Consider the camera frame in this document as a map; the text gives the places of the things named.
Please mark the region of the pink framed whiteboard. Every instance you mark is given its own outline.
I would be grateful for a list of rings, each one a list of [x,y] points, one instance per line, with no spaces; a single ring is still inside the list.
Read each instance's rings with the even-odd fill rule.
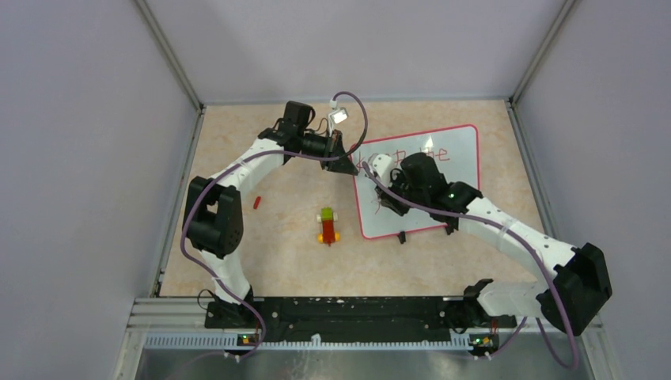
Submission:
[[[480,186],[479,136],[476,126],[466,124],[429,131],[412,132],[405,135],[365,141],[352,156],[359,169],[354,178],[354,193],[357,201],[359,225],[365,239],[395,237],[401,232],[410,234],[422,230],[440,228],[427,213],[416,209],[399,216],[379,204],[375,183],[366,178],[363,162],[387,155],[394,166],[399,166],[407,156],[423,152],[433,158],[440,173],[451,181],[463,181],[471,186]]]

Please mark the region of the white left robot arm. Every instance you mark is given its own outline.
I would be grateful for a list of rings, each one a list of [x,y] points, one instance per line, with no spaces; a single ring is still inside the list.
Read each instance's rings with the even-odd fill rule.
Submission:
[[[244,233],[242,200],[291,158],[317,161],[333,173],[358,174],[351,153],[344,149],[341,131],[319,135],[309,129],[315,115],[308,104],[287,102],[282,117],[261,131],[236,161],[208,178],[194,177],[188,185],[180,249],[211,275],[215,300],[224,305],[224,318],[235,327],[248,325],[254,314],[252,287],[239,255]]]

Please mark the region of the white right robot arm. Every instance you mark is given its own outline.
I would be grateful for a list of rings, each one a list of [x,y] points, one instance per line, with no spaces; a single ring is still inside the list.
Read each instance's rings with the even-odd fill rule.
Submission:
[[[411,154],[399,165],[386,155],[363,163],[382,207],[399,216],[425,211],[449,231],[470,234],[516,261],[534,282],[482,280],[464,316],[474,326],[494,317],[543,318],[570,336],[580,336],[612,297],[603,251],[591,243],[578,247],[533,229],[494,205],[463,181],[449,182],[435,160]]]

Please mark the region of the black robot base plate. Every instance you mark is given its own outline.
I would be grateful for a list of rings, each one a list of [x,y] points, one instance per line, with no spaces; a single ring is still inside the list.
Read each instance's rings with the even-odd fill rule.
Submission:
[[[209,302],[204,325],[264,334],[268,343],[319,335],[325,343],[391,344],[443,342],[476,328],[517,325],[515,317],[490,317],[475,299],[462,297],[266,297],[250,305]]]

